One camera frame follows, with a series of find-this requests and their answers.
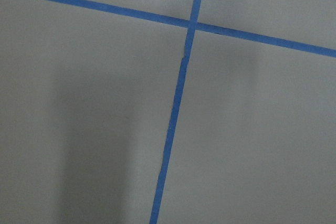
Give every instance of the horizontal blue line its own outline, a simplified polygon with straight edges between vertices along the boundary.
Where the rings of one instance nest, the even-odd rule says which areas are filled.
[[[188,27],[188,24],[189,24],[188,20],[184,20],[180,18],[168,17],[168,16],[164,16],[160,14],[148,13],[148,12],[143,12],[141,10],[123,8],[123,7],[119,7],[115,5],[103,4],[103,3],[98,3],[94,1],[88,1],[88,0],[48,0],[48,1],[67,4],[67,5],[79,6],[79,7],[84,7],[84,8],[93,9],[93,10],[100,10],[102,12],[114,13],[114,14],[119,14],[123,16],[133,17],[133,18],[146,19],[146,20],[150,20],[154,22],[165,23],[165,24],[179,26],[179,27]]]
[[[261,43],[270,44],[274,46],[285,47],[285,48],[290,48],[290,49],[295,49],[295,50],[300,50],[300,51],[305,51],[305,52],[311,52],[313,54],[325,55],[325,56],[336,58],[336,50],[334,49],[313,46],[313,45],[309,45],[305,43],[295,42],[295,41],[286,40],[286,39],[279,39],[279,38],[269,37],[269,36],[260,35],[260,34],[249,33],[247,31],[234,30],[230,28],[213,26],[213,25],[208,25],[208,24],[203,24],[203,23],[197,23],[196,30],[206,31],[208,33],[221,34],[221,35],[235,37],[239,39],[246,39],[246,40],[261,42]]]

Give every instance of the vertical blue line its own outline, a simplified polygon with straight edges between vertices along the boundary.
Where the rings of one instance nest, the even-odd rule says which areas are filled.
[[[188,63],[190,59],[191,49],[193,46],[194,36],[195,36],[195,30],[197,25],[197,19],[198,14],[201,7],[201,0],[194,0],[193,7],[190,14],[190,21],[188,24],[188,31],[185,38],[185,44],[184,44],[184,57],[181,61],[180,65],[180,71],[178,73],[179,77],[177,79],[177,85],[175,89],[175,96],[174,96],[174,102],[173,102],[173,108],[169,120],[169,126],[168,131],[166,135],[166,142],[164,145],[163,150],[163,158],[162,158],[162,165],[161,170],[159,173],[157,185],[156,185],[156,191],[153,201],[153,207],[152,207],[152,213],[151,213],[151,219],[150,224],[156,224],[159,217],[159,211],[160,211],[160,205],[163,195],[163,189],[164,184],[167,176],[167,170],[168,170],[168,164],[170,159],[170,153],[173,146],[173,140],[174,140],[174,134],[177,124],[177,118],[178,118],[178,112],[180,110],[181,105],[181,99],[183,94],[183,88],[185,83],[185,77],[187,73]]]

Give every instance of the blue tape strip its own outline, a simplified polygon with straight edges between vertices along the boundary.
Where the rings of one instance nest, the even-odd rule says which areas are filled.
[[[169,164],[170,154],[171,154],[174,135],[175,135],[176,124],[177,124],[178,112],[180,110],[185,77],[187,73],[187,68],[188,68],[192,46],[193,46],[200,6],[201,6],[201,0],[194,0],[192,11],[190,14],[190,23],[189,23],[187,35],[185,38],[184,57],[181,61],[180,71],[178,73],[179,77],[177,79],[173,108],[172,108],[171,117],[169,121],[166,142],[165,142],[164,150],[163,150],[161,170],[160,170],[157,185],[156,185],[151,219],[149,222],[150,224],[156,224],[158,217],[159,217],[163,189],[164,189],[164,184],[165,184],[165,180],[167,176],[168,164]]]
[[[168,16],[164,16],[160,14],[148,13],[148,12],[143,12],[141,10],[123,8],[119,6],[102,4],[102,3],[88,1],[88,0],[48,0],[48,1],[67,4],[67,5],[79,6],[79,7],[84,7],[84,8],[93,9],[93,10],[100,10],[102,12],[114,13],[114,14],[119,14],[123,16],[133,17],[133,18],[146,19],[146,20],[150,20],[154,22],[165,23],[165,24],[180,26],[180,27],[188,27],[188,24],[189,24],[188,20],[184,20],[180,18],[168,17]]]
[[[197,23],[196,29],[200,31],[206,31],[209,33],[221,34],[221,35],[226,35],[226,36],[240,38],[240,39],[247,39],[251,41],[274,45],[274,46],[286,47],[290,49],[311,52],[313,54],[325,55],[325,56],[336,58],[336,50],[330,49],[330,48],[318,47],[318,46],[313,46],[313,45],[295,42],[291,40],[279,39],[279,38],[269,37],[269,36],[260,35],[260,34],[253,34],[253,33],[249,33],[246,31],[239,31],[239,30],[234,30],[234,29],[229,29],[229,28],[224,28],[224,27],[219,27],[219,26],[213,26],[213,25],[208,25],[208,24],[203,24],[203,23]]]

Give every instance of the blue line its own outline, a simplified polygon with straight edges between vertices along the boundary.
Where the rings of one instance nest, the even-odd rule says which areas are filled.
[[[156,224],[158,222],[157,220],[159,217],[163,189],[164,189],[164,184],[165,184],[165,180],[167,176],[169,159],[170,159],[170,154],[171,154],[171,150],[173,146],[173,140],[174,140],[175,129],[176,129],[176,124],[177,124],[178,112],[180,110],[185,77],[187,73],[191,49],[193,46],[200,6],[201,6],[201,0],[194,0],[192,11],[190,14],[190,22],[188,25],[188,31],[187,31],[187,35],[185,38],[184,57],[181,61],[180,71],[178,73],[179,77],[177,79],[173,108],[172,108],[171,117],[169,120],[166,142],[165,142],[164,150],[163,150],[161,170],[160,170],[157,185],[156,185],[156,191],[155,191],[153,207],[152,207],[152,212],[151,212],[151,219],[149,222],[150,224]]]
[[[165,23],[179,27],[188,27],[189,24],[188,20],[180,18],[168,17],[160,14],[148,13],[143,12],[141,10],[123,8],[115,5],[103,4],[88,0],[47,0],[47,1],[84,7],[87,9],[100,10],[102,12],[114,13],[133,18],[146,19],[154,22]]]
[[[313,54],[325,55],[325,56],[336,58],[336,50],[330,49],[330,48],[318,47],[318,46],[313,46],[313,45],[295,42],[291,40],[279,39],[279,38],[269,37],[269,36],[260,35],[260,34],[253,34],[253,33],[248,33],[246,31],[239,31],[239,30],[234,30],[234,29],[229,29],[229,28],[219,27],[219,26],[213,26],[213,25],[208,25],[208,24],[203,24],[203,23],[197,23],[196,29],[200,31],[206,31],[209,33],[221,34],[221,35],[226,35],[230,37],[246,39],[246,40],[261,42],[261,43],[270,44],[274,46],[285,47],[285,48],[290,48],[290,49],[295,49],[295,50],[300,50],[300,51],[305,51],[305,52],[311,52]]]

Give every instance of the gray floor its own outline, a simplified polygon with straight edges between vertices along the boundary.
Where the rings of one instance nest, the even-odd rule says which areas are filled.
[[[187,29],[43,0],[0,18],[0,222],[148,223]],[[335,18],[202,0],[198,21],[336,49]],[[335,58],[197,31],[158,223],[336,222],[335,83]]]

